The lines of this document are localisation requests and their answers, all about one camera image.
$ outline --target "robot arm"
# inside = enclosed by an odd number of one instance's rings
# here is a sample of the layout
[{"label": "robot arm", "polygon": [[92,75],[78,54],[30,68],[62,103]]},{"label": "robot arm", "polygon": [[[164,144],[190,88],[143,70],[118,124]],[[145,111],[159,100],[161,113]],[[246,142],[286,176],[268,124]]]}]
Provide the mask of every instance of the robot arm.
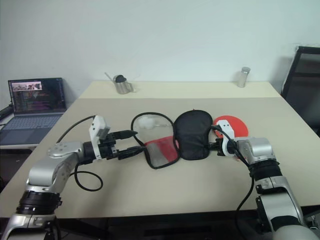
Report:
[{"label": "robot arm", "polygon": [[[266,138],[234,137],[234,132],[228,121],[220,120],[214,129],[220,129],[234,139],[239,152],[248,163],[250,176],[254,177],[257,211],[263,232],[273,232],[274,240],[319,240],[307,228],[303,213],[289,186],[282,175],[273,152]],[[235,151],[230,140],[223,135],[215,144],[220,155],[234,156]]]},{"label": "robot arm", "polygon": [[117,150],[116,140],[130,138],[137,132],[125,130],[108,134],[109,130],[103,117],[96,116],[89,130],[91,141],[59,142],[48,149],[46,156],[31,168],[25,192],[1,240],[14,240],[22,233],[24,238],[53,239],[54,212],[62,204],[60,193],[76,166],[90,164],[95,159],[121,160],[144,151],[142,146]]}]

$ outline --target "chair backrest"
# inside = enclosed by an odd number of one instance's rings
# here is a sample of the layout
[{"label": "chair backrest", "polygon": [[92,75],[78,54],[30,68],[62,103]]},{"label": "chair backrest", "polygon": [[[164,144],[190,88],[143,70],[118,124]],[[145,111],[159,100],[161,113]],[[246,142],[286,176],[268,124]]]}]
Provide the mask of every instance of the chair backrest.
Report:
[{"label": "chair backrest", "polygon": [[311,128],[320,128],[320,47],[298,47],[281,96]]}]

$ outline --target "table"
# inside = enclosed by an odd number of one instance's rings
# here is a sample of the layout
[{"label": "table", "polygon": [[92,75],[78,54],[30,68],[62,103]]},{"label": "table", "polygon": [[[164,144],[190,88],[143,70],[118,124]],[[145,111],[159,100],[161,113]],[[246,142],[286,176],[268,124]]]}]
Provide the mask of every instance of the table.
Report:
[{"label": "table", "polygon": [[[136,82],[135,87],[136,93],[119,95],[110,81],[93,82],[3,190],[0,217],[10,217],[15,211],[30,168],[79,119],[102,115],[111,131],[120,131],[130,129],[131,120],[142,112],[163,113],[174,121],[192,109],[207,111],[213,118],[239,117],[248,126],[250,136],[268,138],[299,204],[320,205],[320,138],[268,82],[248,82],[245,88],[232,82]],[[90,123],[81,123],[64,140],[88,141]],[[132,138],[117,141],[116,147],[136,145]],[[55,212],[58,218],[234,211],[250,187],[249,171],[243,163],[217,156],[216,152],[203,160],[180,159],[158,170],[149,167],[143,154],[123,160],[104,159],[79,170],[100,175],[104,187],[98,192],[87,192],[71,177],[61,194],[63,204]],[[88,175],[81,175],[80,182],[89,188],[99,185]],[[255,209],[256,196],[254,192],[242,209]]]}]

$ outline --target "laptop touchpad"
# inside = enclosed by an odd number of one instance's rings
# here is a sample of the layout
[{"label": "laptop touchpad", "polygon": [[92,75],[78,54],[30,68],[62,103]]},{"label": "laptop touchpad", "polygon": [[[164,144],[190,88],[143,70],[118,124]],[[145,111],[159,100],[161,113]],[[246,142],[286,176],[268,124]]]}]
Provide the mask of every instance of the laptop touchpad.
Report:
[{"label": "laptop touchpad", "polygon": [[3,138],[3,143],[6,145],[10,144],[17,144],[17,143],[24,143],[26,140],[31,136],[31,134],[35,130],[33,129],[28,129],[28,130],[19,130],[19,131],[11,131],[9,132],[4,138]]}]

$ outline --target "red frisbee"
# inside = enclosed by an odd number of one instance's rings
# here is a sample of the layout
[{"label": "red frisbee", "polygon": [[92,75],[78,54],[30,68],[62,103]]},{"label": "red frisbee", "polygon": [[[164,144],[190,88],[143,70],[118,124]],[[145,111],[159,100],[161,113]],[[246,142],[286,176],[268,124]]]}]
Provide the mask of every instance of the red frisbee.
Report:
[{"label": "red frisbee", "polygon": [[[227,120],[231,127],[233,128],[234,131],[234,137],[248,137],[249,131],[245,123],[235,117],[235,116],[229,116],[229,115],[224,115],[224,116],[219,116],[213,121],[213,125],[217,125],[217,122],[219,120]],[[223,135],[219,131],[214,131],[215,135],[217,135],[218,138],[223,138]]]}]

